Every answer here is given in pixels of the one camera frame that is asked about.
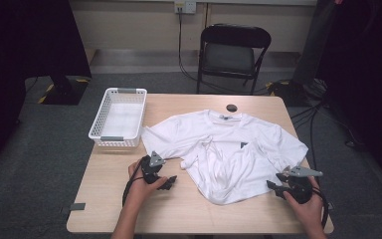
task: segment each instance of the power cord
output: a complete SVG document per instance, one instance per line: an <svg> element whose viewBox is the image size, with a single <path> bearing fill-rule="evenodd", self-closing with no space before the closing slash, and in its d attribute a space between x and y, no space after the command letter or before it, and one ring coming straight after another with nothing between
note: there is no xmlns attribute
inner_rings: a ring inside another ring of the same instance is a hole
<svg viewBox="0 0 382 239"><path fill-rule="evenodd" d="M128 182L126 183L126 186L125 186L125 189L123 190L123 195L122 195L122 206L125 204L126 196L129 193L129 188L131 188L132 183L135 180L143 178L143 177L134 178L135 175L137 174L138 169L141 167L141 163L142 163L142 159L138 162L137 167L135 168L134 172L132 173L131 177L129 178Z"/></svg>
<svg viewBox="0 0 382 239"><path fill-rule="evenodd" d="M314 150L314 139L313 139L313 123L314 123L314 118L315 118L315 115L317 114L318 112L318 109L323 105L323 101L321 101L320 103L318 103L317 105L315 106L312 106L310 108L308 108L307 110L299 113L299 114L296 114L295 116L291 117L291 119L294 119L296 117L300 117L300 116L303 116L304 114L308 113L308 115L304 116L303 118L297 120L296 122L293 123L295 129L298 129L301 125L309 122L309 144L310 144L310 148L311 148L311 156L312 156L312 164L313 164L313 169L314 170L317 170L317 161L316 161L316 158L315 158L315 150ZM316 181L318 183L318 185L320 184L319 182L319 179L318 177L316 178Z"/></svg>
<svg viewBox="0 0 382 239"><path fill-rule="evenodd" d="M321 218L321 226L324 228L325 224L327 223L327 217L328 217L328 202L327 199L325 198L324 194L320 191L320 189L313 187L312 192L317 194L319 197L321 197L321 200L323 202L323 215Z"/></svg>
<svg viewBox="0 0 382 239"><path fill-rule="evenodd" d="M178 18L179 18L179 39L178 39L178 59L179 59L179 68L181 69L182 74L184 74L187 78L197 81L194 79L189 73L185 70L183 64L182 64L182 57L181 57L181 49L182 49L182 8L178 8Z"/></svg>

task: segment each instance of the black curtain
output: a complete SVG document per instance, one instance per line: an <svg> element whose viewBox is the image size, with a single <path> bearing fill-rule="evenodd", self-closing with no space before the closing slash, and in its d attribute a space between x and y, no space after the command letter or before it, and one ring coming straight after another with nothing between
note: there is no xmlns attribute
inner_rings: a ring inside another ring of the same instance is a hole
<svg viewBox="0 0 382 239"><path fill-rule="evenodd" d="M293 82L307 86L314 82L338 7L340 5L336 5L333 0L317 0L305 45L293 72Z"/></svg>
<svg viewBox="0 0 382 239"><path fill-rule="evenodd" d="M343 1L318 76L382 167L382 0Z"/></svg>
<svg viewBox="0 0 382 239"><path fill-rule="evenodd" d="M25 98L24 81L91 77L68 0L0 0L0 150Z"/></svg>

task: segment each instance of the human hand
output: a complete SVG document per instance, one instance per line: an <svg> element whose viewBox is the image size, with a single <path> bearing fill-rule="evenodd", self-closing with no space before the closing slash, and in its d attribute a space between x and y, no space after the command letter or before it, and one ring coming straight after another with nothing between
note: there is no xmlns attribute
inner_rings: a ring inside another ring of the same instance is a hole
<svg viewBox="0 0 382 239"><path fill-rule="evenodd" d="M319 189L314 177L309 177L312 187ZM320 196L313 193L309 201L299 204L288 192L284 192L284 197L302 224L309 238L326 238L321 225L321 212L323 201Z"/></svg>
<svg viewBox="0 0 382 239"><path fill-rule="evenodd" d="M131 178L131 180L134 180L129 188L128 195L126 196L126 203L133 203L137 206L141 206L141 204L150 197L151 193L162 186L166 181L167 177L160 177L155 182L148 184L144 181L141 166L139 165L139 161L133 163L128 167L128 174L129 177L131 177L137 168L139 166L140 168L137 169L137 172L135 173L134 178Z"/></svg>

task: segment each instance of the black cable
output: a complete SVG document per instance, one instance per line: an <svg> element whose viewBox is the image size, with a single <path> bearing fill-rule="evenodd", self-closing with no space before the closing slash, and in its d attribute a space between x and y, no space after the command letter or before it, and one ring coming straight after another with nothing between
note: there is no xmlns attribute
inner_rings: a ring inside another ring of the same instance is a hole
<svg viewBox="0 0 382 239"><path fill-rule="evenodd" d="M179 41L178 41L179 68L181 69L182 74L184 74L189 79L196 81L193 77L191 77L191 75L188 74L187 71L185 71L185 68L184 68L184 66L182 64L182 58L181 58L181 49L182 49L182 8L178 8L178 18L179 18Z"/></svg>
<svg viewBox="0 0 382 239"><path fill-rule="evenodd" d="M313 165L314 165L314 170L317 170L317 161L315 159L312 126L314 124L314 118L315 118L315 115L317 114L317 111L318 111L318 109L315 109L314 114L311 117L311 122L309 123L309 142L310 142L310 145L311 145L311 155L312 155L312 162L313 162Z"/></svg>
<svg viewBox="0 0 382 239"><path fill-rule="evenodd" d="M318 82L314 82L314 84L310 85L310 89L318 93L319 95L324 95L326 91L326 87Z"/></svg>
<svg viewBox="0 0 382 239"><path fill-rule="evenodd" d="M205 3L206 4L206 12L204 13L204 15L206 16L205 19L204 19L204 28L207 27L207 23L209 22L209 16L210 16L210 12L209 12L209 3Z"/></svg>
<svg viewBox="0 0 382 239"><path fill-rule="evenodd" d="M352 137L352 139L354 140L354 142L355 142L356 144L358 144L358 145L363 145L363 144L364 144L363 142L360 142L360 141L357 140L356 136L353 134L351 128L350 128L348 125L346 125L345 123L343 123L343 122L341 122L341 121L339 121L339 120L337 120L337 119L334 119L334 118L332 118L332 117L329 117L329 116L327 116L326 114L324 114L324 113L322 113L322 112L319 112L319 113L322 114L322 115L323 115L324 117L326 117L327 119L332 120L333 122L336 122L336 123L340 124L340 125L343 126L346 130L348 130L350 136Z"/></svg>
<svg viewBox="0 0 382 239"><path fill-rule="evenodd" d="M327 91L327 84L325 83L325 81L323 80L320 80L320 79L314 79L314 84L313 84L316 88L320 89L321 91L323 92L326 92Z"/></svg>
<svg viewBox="0 0 382 239"><path fill-rule="evenodd" d="M297 130L299 127L301 127L302 125L304 125L304 124L306 124L307 122L309 122L309 121L311 120L313 114L314 114L314 109L311 109L311 112L310 112L307 116L305 116L305 117L303 117L303 118L297 120L297 121L293 124L295 130Z"/></svg>
<svg viewBox="0 0 382 239"><path fill-rule="evenodd" d="M321 197L321 200L323 202L323 215L321 218L321 226L324 228L325 224L327 223L327 217L328 217L328 202L327 199L325 198L324 194L316 187L312 188L312 192L317 194L319 197Z"/></svg>
<svg viewBox="0 0 382 239"><path fill-rule="evenodd" d="M320 103L318 103L317 105L315 105L315 106L311 106L310 108L306 109L305 111L303 111L303 112L301 112L301 113L298 113L298 114L296 114L296 115L294 115L294 116L292 116L292 117L290 117L290 118L293 119L293 118L296 118L296 117L298 117L298 116L300 116L300 115L303 115L304 113L306 113L306 112L308 112L308 111L310 111L310 110L312 110L312 109L315 109L315 108L321 106L322 104L323 104L323 102L320 102Z"/></svg>
<svg viewBox="0 0 382 239"><path fill-rule="evenodd" d="M132 183L137 179L142 179L143 177L137 177L134 178L137 174L138 169L141 167L142 159L138 162L137 167L135 168L134 172L132 173L131 177L129 178L128 182L126 183L125 189L123 190L122 195L122 206L125 204L126 196L129 193L129 188L131 188Z"/></svg>

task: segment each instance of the chair leg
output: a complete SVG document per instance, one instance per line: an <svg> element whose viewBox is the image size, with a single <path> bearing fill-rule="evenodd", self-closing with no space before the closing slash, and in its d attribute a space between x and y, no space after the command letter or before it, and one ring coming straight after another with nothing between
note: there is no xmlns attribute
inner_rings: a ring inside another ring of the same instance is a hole
<svg viewBox="0 0 382 239"><path fill-rule="evenodd" d="M252 96L254 94L254 89L256 88L257 78L253 79L253 85L251 86L251 92L250 95Z"/></svg>
<svg viewBox="0 0 382 239"><path fill-rule="evenodd" d="M197 77L197 91L196 91L196 94L199 95L200 94L200 83L202 81L202 74L199 72L198 73L198 77Z"/></svg>

